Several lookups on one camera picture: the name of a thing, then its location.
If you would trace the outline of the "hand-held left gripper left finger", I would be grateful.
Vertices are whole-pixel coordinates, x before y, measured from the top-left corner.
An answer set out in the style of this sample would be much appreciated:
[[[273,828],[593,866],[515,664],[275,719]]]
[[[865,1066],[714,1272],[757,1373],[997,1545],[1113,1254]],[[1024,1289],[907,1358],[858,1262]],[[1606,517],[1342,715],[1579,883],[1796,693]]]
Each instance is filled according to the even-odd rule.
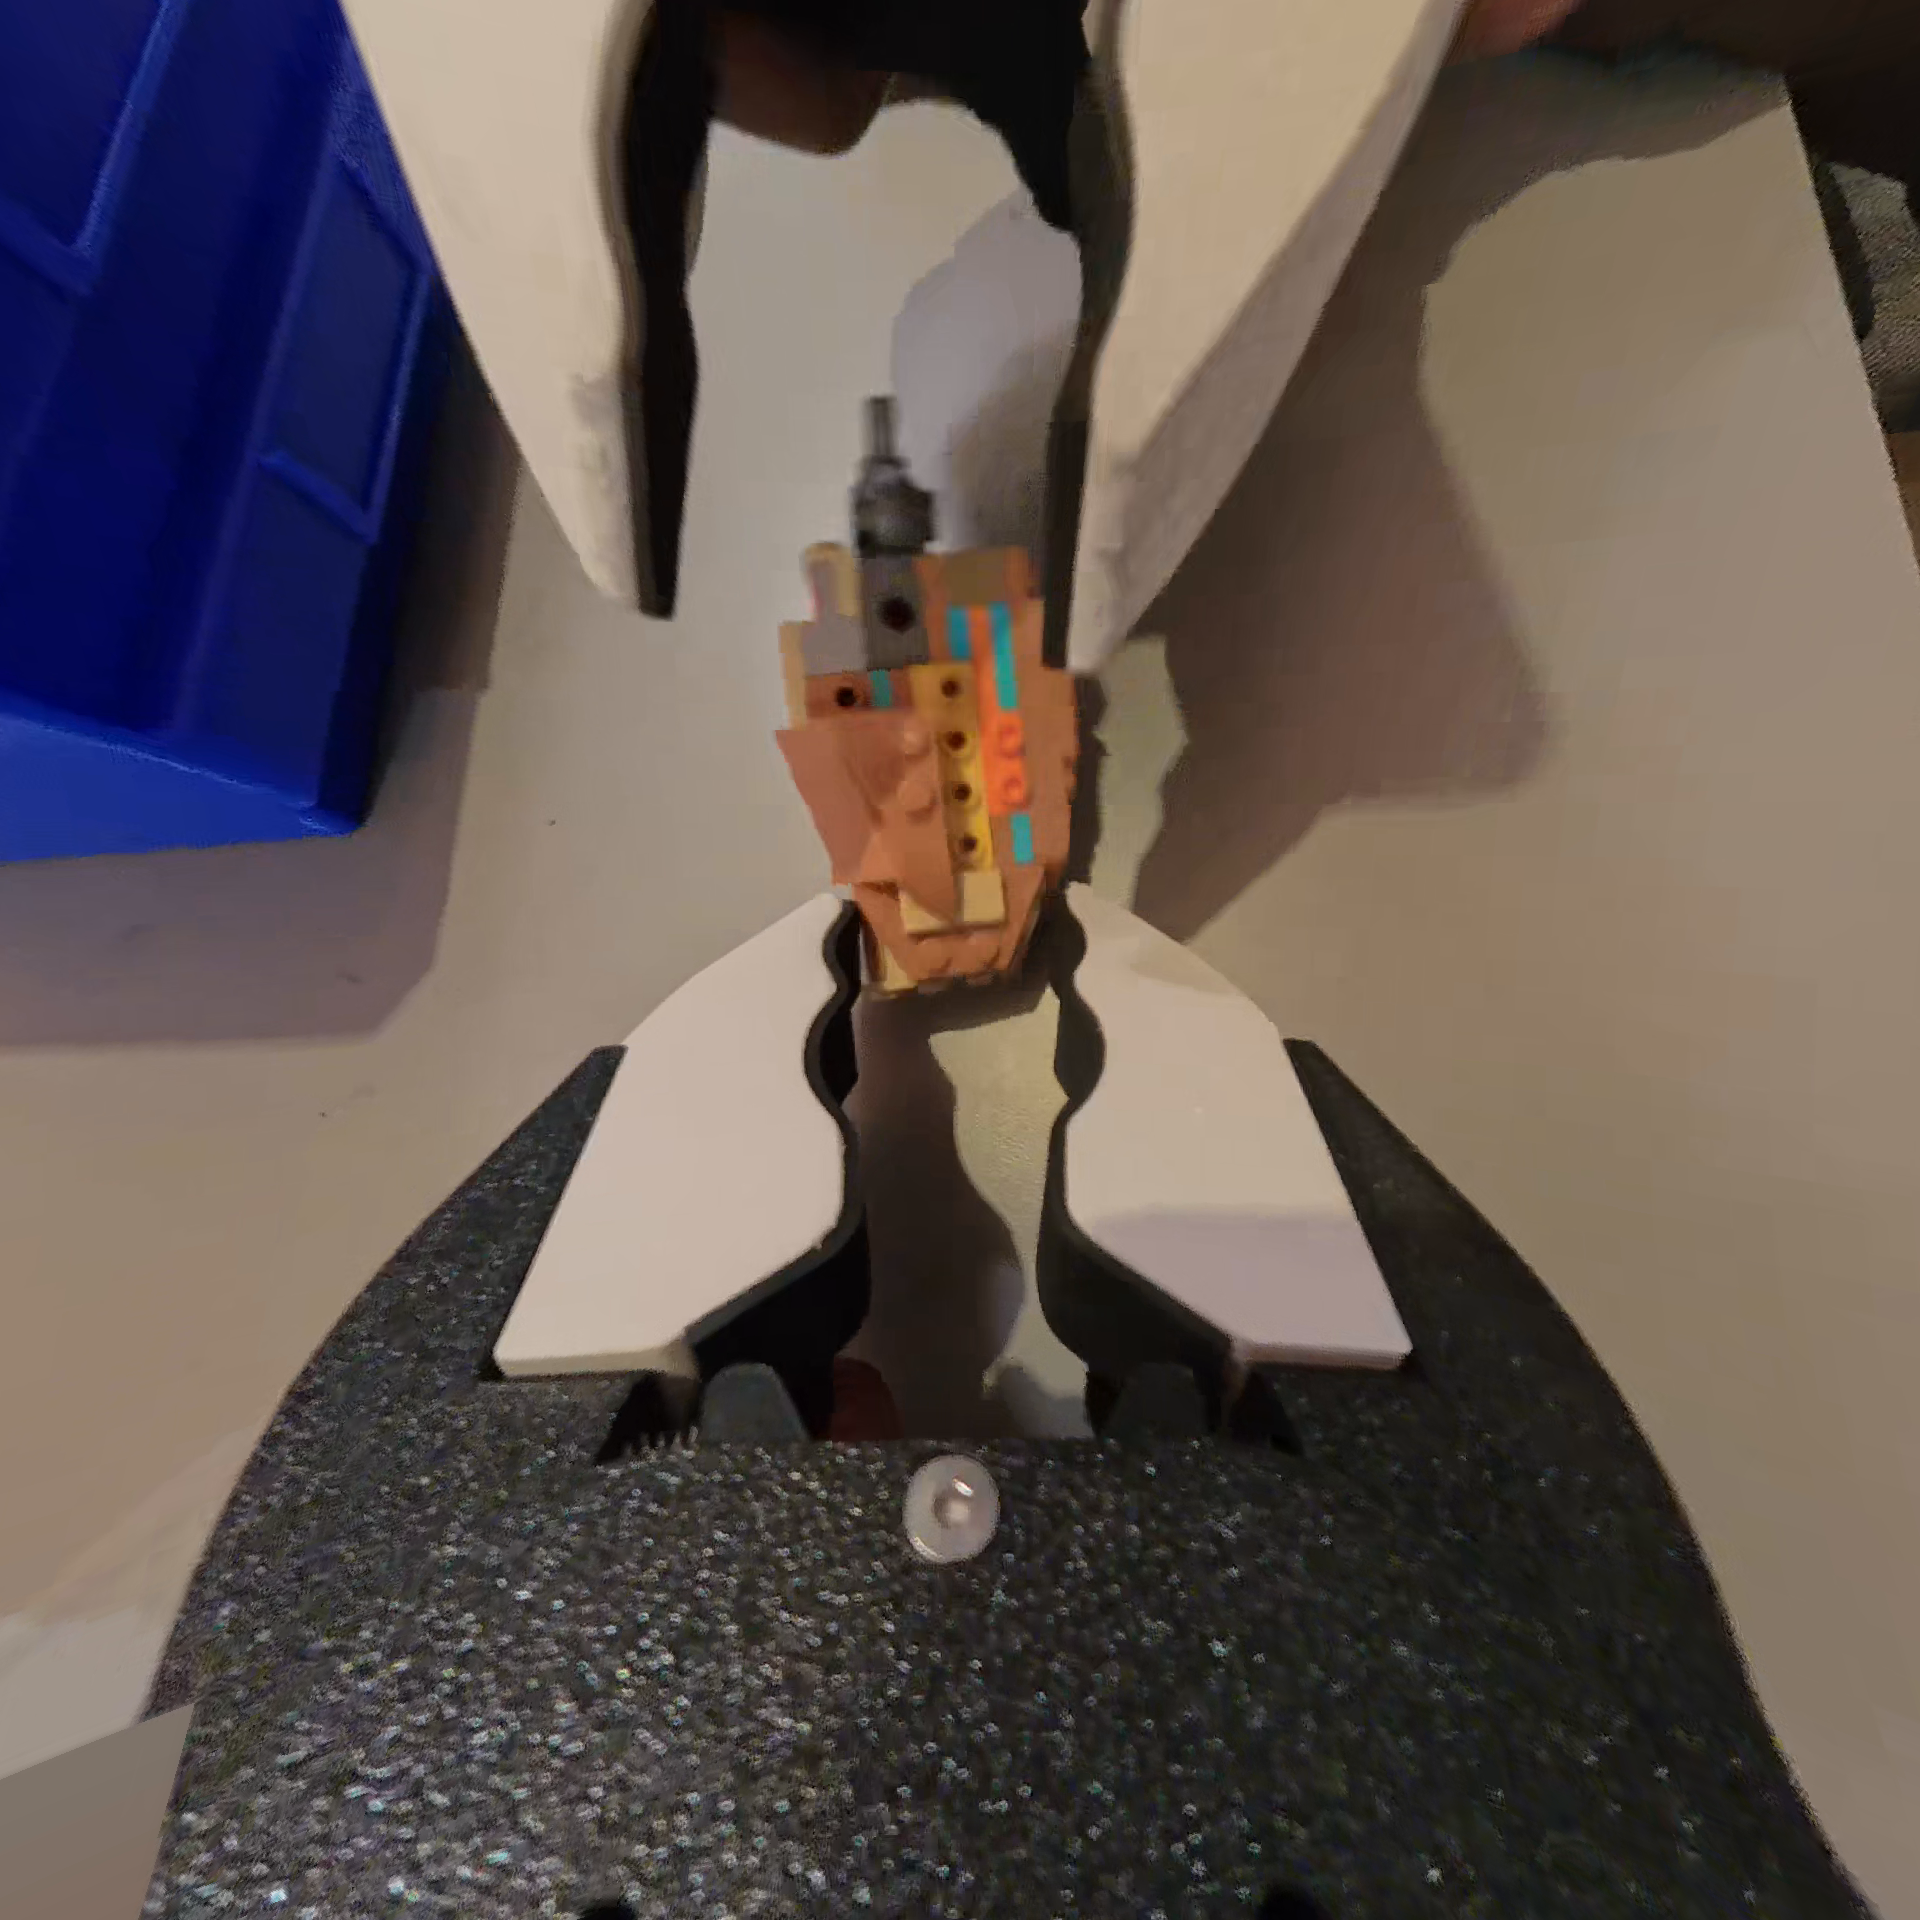
[[[873,1301],[858,988],[858,918],[819,894],[633,1027],[495,1338],[500,1373],[840,1355]]]

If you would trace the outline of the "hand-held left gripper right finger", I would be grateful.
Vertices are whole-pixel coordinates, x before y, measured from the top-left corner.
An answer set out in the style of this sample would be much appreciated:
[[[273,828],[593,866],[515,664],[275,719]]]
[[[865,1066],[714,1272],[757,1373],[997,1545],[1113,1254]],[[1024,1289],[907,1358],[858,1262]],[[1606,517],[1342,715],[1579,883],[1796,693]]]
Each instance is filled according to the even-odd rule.
[[[1105,1375],[1397,1371],[1412,1338],[1279,1027],[1086,885],[1051,937],[1048,1325]]]

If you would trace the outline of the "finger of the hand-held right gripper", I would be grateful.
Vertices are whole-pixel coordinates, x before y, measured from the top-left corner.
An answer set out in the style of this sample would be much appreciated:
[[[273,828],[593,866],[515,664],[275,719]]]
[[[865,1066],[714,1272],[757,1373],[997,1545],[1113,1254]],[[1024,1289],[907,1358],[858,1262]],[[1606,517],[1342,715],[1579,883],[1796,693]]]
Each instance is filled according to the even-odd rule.
[[[1452,50],[1458,2],[1091,4],[1046,656],[1091,676],[1234,490]]]
[[[675,611],[710,4],[345,2],[424,235],[591,583]]]

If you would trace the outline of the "stack of blue plastic bins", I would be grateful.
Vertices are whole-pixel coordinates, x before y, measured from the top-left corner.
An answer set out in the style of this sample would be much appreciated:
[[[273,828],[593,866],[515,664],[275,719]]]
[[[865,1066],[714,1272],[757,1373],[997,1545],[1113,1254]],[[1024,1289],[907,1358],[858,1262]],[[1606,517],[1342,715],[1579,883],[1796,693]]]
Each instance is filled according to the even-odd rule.
[[[3,858],[371,809],[452,308],[341,4],[3,7]]]

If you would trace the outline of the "small grey toy part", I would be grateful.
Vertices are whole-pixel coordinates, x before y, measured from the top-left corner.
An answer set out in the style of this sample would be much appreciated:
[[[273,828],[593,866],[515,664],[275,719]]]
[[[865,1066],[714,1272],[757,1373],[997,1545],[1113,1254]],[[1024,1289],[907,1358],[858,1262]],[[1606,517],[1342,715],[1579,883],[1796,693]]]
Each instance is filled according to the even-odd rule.
[[[933,497],[899,444],[891,397],[862,406],[862,463],[851,493],[864,661],[873,668],[922,664],[929,654],[922,562],[933,541]]]

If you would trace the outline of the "brown toy brick model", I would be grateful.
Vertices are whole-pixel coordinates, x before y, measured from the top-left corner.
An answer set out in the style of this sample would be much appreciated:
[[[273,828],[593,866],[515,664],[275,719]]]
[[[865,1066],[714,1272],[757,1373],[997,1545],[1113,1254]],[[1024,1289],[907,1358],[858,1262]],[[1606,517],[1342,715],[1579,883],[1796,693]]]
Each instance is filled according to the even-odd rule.
[[[1071,861],[1076,685],[1017,545],[804,551],[775,735],[882,994],[1020,972]]]

